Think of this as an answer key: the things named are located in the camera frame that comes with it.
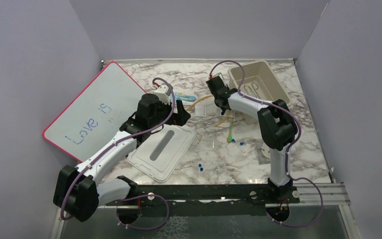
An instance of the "wall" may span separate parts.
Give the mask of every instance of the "wall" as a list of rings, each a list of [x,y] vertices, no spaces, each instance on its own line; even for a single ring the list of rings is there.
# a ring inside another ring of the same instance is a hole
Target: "wall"
[[[41,132],[99,58],[67,0],[0,0],[0,238],[48,238],[59,170]]]
[[[382,1],[332,0],[296,69],[363,238],[382,238]]]
[[[71,0],[101,59],[296,58],[329,0]]]

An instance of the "whiteboard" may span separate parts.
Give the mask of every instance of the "whiteboard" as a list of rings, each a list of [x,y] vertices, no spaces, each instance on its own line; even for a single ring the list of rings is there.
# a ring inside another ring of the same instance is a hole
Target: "whiteboard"
[[[43,137],[78,161],[85,161],[137,111],[145,93],[121,66],[110,62],[47,126]]]

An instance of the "beige plastic bin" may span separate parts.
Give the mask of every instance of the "beige plastic bin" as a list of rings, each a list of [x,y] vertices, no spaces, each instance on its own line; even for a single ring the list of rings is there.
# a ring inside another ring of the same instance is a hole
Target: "beige plastic bin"
[[[241,86],[241,91],[262,100],[276,101],[281,99],[289,105],[289,95],[280,84],[267,61],[255,61],[243,64],[242,66],[245,70],[245,79]],[[232,67],[228,70],[228,74],[230,76],[229,87],[238,88],[242,80],[241,68]],[[257,119],[249,115],[244,114],[243,116],[247,124],[258,123]]]

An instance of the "table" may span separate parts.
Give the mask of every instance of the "table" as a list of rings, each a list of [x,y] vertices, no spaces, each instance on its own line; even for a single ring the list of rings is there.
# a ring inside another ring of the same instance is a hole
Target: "table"
[[[122,63],[120,65],[146,91],[155,88],[151,81],[155,77],[167,80],[174,91],[193,93],[198,97],[210,95],[205,84],[208,73],[216,62],[154,62]],[[213,74],[223,74],[229,81],[227,70],[234,66],[225,63]],[[316,183],[330,183],[327,164],[324,159],[311,114],[303,94],[292,61],[270,62],[279,81],[285,87],[291,100],[288,106],[300,120],[302,137],[290,151],[290,169],[293,177],[307,177]],[[189,127],[196,130],[197,137],[178,164],[168,181],[158,183],[140,170],[121,160],[102,180],[111,181],[124,175],[138,184],[255,184],[267,183],[270,174],[270,160],[259,149],[262,145],[258,124],[247,125],[240,114],[233,123],[233,136],[237,142],[245,142],[241,151],[235,144],[227,143],[229,122],[214,127],[222,118],[218,116],[196,117],[191,112]],[[198,173],[198,164],[204,166]]]

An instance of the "marble surface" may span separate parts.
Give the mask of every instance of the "marble surface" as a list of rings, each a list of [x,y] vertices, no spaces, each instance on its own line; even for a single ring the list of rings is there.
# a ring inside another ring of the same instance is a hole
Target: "marble surface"
[[[167,80],[174,91],[194,94],[198,97],[210,95],[205,81],[216,62],[202,63],[145,63],[120,64],[146,91],[154,90],[151,81],[155,77]],[[233,64],[223,64],[216,68],[214,74],[221,72],[225,82],[229,82],[227,70]],[[307,177],[317,183],[330,183],[326,161],[311,119],[311,115],[295,71],[294,64],[272,63],[270,66],[285,87],[291,98],[289,109],[299,119],[302,126],[302,137],[290,151],[290,168],[293,177]],[[229,122],[214,127],[222,117],[196,117],[191,111],[187,125],[196,130],[197,136],[185,156],[179,162],[167,182],[162,184],[245,184],[266,183],[270,174],[270,160],[260,153],[262,145],[258,124],[247,125],[240,113],[233,123],[233,137],[243,145],[245,152],[238,146],[227,143]],[[198,163],[204,166],[199,173]],[[130,165],[126,159],[121,160],[103,179],[111,181],[117,176],[125,175],[138,184],[160,184]]]

